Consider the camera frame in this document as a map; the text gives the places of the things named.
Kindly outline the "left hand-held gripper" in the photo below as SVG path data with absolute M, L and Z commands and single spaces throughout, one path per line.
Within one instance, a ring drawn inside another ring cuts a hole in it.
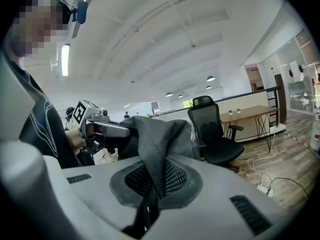
M 128 128 L 109 122 L 107 110 L 85 99 L 78 102 L 72 117 L 78 123 L 80 136 L 85 140 L 86 150 L 91 155 L 103 148 L 101 141 L 98 141 L 94 135 L 108 138 L 130 136 Z

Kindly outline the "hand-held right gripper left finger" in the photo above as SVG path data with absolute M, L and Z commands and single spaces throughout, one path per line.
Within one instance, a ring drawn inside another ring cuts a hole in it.
M 145 164 L 138 157 L 64 169 L 68 218 L 79 232 L 145 232 L 161 215 Z

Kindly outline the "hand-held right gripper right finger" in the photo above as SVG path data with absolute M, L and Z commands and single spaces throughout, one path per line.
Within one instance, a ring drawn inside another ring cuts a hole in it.
M 188 206 L 162 211 L 146 240 L 273 240 L 296 215 L 226 168 L 180 155 L 171 160 L 196 169 L 203 186 Z M 247 197 L 271 227 L 255 236 L 230 200 L 237 195 Z

